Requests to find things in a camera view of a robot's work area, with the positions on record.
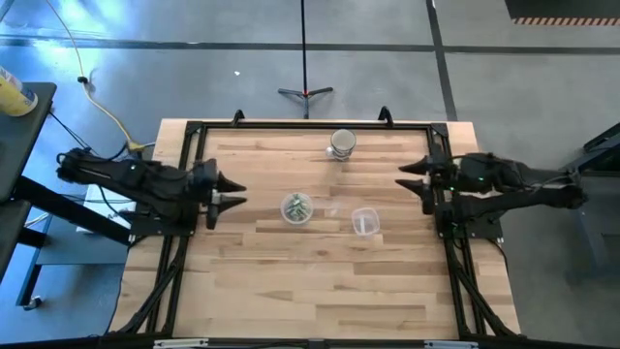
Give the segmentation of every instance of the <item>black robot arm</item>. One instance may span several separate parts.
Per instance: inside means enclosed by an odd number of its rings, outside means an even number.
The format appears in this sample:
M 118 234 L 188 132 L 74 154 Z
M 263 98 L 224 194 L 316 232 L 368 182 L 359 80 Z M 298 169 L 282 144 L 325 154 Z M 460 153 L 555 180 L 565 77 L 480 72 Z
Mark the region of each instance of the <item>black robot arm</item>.
M 420 196 L 424 214 L 435 212 L 435 188 L 455 193 L 452 201 L 440 207 L 454 223 L 527 206 L 578 208 L 587 201 L 577 172 L 531 169 L 523 163 L 490 153 L 469 153 L 450 159 L 441 155 L 436 158 L 425 156 L 419 162 L 399 169 L 405 173 L 429 175 L 430 183 L 421 179 L 396 180 Z M 549 184 L 559 187 L 546 188 Z M 501 194 L 489 198 L 458 195 L 459 192 L 485 194 L 493 190 Z
M 61 179 L 100 185 L 147 206 L 150 217 L 171 224 L 199 204 L 206 207 L 207 228 L 214 229 L 221 212 L 246 201 L 220 194 L 246 188 L 218 172 L 215 159 L 199 163 L 189 172 L 157 161 L 113 161 L 79 148 L 58 155 L 57 160 Z

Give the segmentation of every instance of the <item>white cable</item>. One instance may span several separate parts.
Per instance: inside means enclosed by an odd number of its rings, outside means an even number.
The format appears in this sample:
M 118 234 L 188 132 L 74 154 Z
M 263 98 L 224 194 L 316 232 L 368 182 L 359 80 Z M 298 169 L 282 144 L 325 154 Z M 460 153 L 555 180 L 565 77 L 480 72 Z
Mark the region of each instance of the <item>white cable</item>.
M 69 38 L 71 39 L 71 43 L 73 44 L 74 49 L 76 50 L 77 63 L 79 64 L 79 73 L 81 74 L 81 77 L 86 77 L 86 75 L 84 74 L 84 68 L 83 68 L 83 66 L 81 64 L 81 57 L 79 56 L 78 45 L 76 45 L 76 40 L 74 39 L 74 36 L 71 34 L 71 30 L 69 30 L 69 27 L 67 27 L 67 24 L 65 24 L 65 21 L 62 20 L 62 17 L 58 14 L 58 12 L 56 12 L 56 9 L 53 7 L 53 5 L 51 5 L 49 0 L 46 0 L 46 2 L 49 5 L 49 7 L 51 8 L 51 10 L 54 12 L 54 14 L 58 18 L 58 20 L 60 21 L 62 26 L 67 31 L 67 34 L 69 35 Z M 129 132 L 125 128 L 125 126 L 123 126 L 123 123 L 120 122 L 120 120 L 116 116 L 114 116 L 110 111 L 108 111 L 106 108 L 104 108 L 102 105 L 100 105 L 99 103 L 97 103 L 95 100 L 92 99 L 92 97 L 90 96 L 90 91 L 88 91 L 88 88 L 86 87 L 86 84 L 88 82 L 80 82 L 80 83 L 81 83 L 81 85 L 82 85 L 82 87 L 84 89 L 84 94 L 86 95 L 86 99 L 88 99 L 88 101 L 93 106 L 97 107 L 97 109 L 99 109 L 105 115 L 109 116 L 109 118 L 114 120 L 116 125 L 118 125 L 118 128 L 120 128 L 120 130 L 123 132 L 123 134 L 125 134 L 125 138 L 127 139 L 127 146 L 129 147 L 130 150 L 143 150 L 145 147 L 147 147 L 146 144 L 139 144 L 139 143 L 134 142 L 132 140 L 131 136 L 129 135 Z
M 33 225 L 35 225 L 35 224 L 37 224 L 37 223 L 39 223 L 39 222 L 41 222 L 41 221 L 46 220 L 46 218 L 48 218 L 48 217 L 49 217 L 49 213 L 44 213 L 44 214 L 40 215 L 39 217 L 37 217 L 37 218 L 35 218 L 35 219 L 33 219 L 33 220 L 29 220 L 29 221 L 27 221 L 27 222 L 24 224 L 24 227 L 26 227 L 26 228 L 30 228 L 30 227 L 32 227 Z

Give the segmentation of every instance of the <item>green object in jar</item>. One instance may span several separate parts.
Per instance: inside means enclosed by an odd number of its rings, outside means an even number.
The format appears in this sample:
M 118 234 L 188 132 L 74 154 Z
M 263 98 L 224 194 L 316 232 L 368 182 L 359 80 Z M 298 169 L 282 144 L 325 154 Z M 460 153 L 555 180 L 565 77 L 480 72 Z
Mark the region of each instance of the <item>green object in jar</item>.
M 308 217 L 310 207 L 299 194 L 293 194 L 293 198 L 287 204 L 286 212 L 291 220 L 300 222 Z

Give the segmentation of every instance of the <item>wooden table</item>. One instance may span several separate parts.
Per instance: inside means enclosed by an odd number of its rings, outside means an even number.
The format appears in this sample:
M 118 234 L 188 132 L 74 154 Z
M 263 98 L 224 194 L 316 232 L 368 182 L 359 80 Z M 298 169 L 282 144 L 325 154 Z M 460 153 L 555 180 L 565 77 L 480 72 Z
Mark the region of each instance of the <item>wooden table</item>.
M 162 121 L 155 159 L 178 165 L 186 121 Z M 448 125 L 454 155 L 478 150 L 472 123 Z M 394 183 L 416 178 L 397 167 L 427 153 L 426 136 L 356 131 L 351 160 L 338 163 L 325 156 L 332 132 L 208 131 L 204 159 L 215 157 L 226 177 L 246 185 L 248 202 L 222 214 L 214 231 L 199 222 L 175 337 L 457 338 L 445 250 L 433 219 L 421 213 L 416 196 Z M 195 149 L 193 144 L 190 159 Z M 282 199 L 297 191 L 309 195 L 315 208 L 301 228 L 280 217 Z M 367 206 L 379 212 L 381 233 L 358 238 L 351 212 Z M 146 238 L 130 250 L 112 331 L 152 290 L 162 240 Z M 486 240 L 472 240 L 472 250 L 480 291 L 518 332 L 500 252 Z M 464 303 L 473 328 L 471 303 Z

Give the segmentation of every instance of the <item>concrete floor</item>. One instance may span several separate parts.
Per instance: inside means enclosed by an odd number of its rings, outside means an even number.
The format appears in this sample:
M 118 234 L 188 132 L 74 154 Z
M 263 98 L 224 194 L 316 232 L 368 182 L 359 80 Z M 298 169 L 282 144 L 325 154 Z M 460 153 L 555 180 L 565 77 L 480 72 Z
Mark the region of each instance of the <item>concrete floor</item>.
M 620 46 L 620 27 L 511 25 L 503 0 L 435 0 L 435 6 L 445 45 Z M 300 42 L 298 2 L 289 0 L 135 0 L 131 5 L 66 0 L 58 9 L 80 38 Z M 313 0 L 307 4 L 308 40 L 432 45 L 426 11 L 424 0 Z M 0 34 L 66 36 L 41 0 L 15 1 L 0 22 Z M 251 118 L 301 117 L 299 104 L 275 92 L 301 88 L 300 51 L 89 48 L 80 53 L 95 98 L 142 143 L 155 139 L 164 117 L 232 117 L 237 109 Z M 25 81 L 57 83 L 56 115 L 97 151 L 112 154 L 119 147 L 122 134 L 81 94 L 71 49 L 38 42 L 0 47 L 0 57 Z M 556 169 L 618 122 L 616 55 L 448 54 L 447 63 L 458 119 L 475 123 L 483 150 Z M 311 89 L 335 88 L 312 102 L 311 117 L 370 119 L 387 105 L 397 119 L 447 119 L 432 52 L 311 51 L 308 72 Z M 48 120 L 26 174 L 55 190 L 83 192 L 62 186 L 53 172 L 55 155 L 74 145 Z M 523 333 L 620 346 L 620 284 L 575 285 L 566 279 L 567 272 L 587 263 L 568 214 L 528 208 L 510 212 L 502 223 Z M 35 293 L 46 303 L 24 312 L 14 299 L 31 254 L 20 247 L 0 285 L 0 342 L 103 333 L 122 266 L 44 268 Z

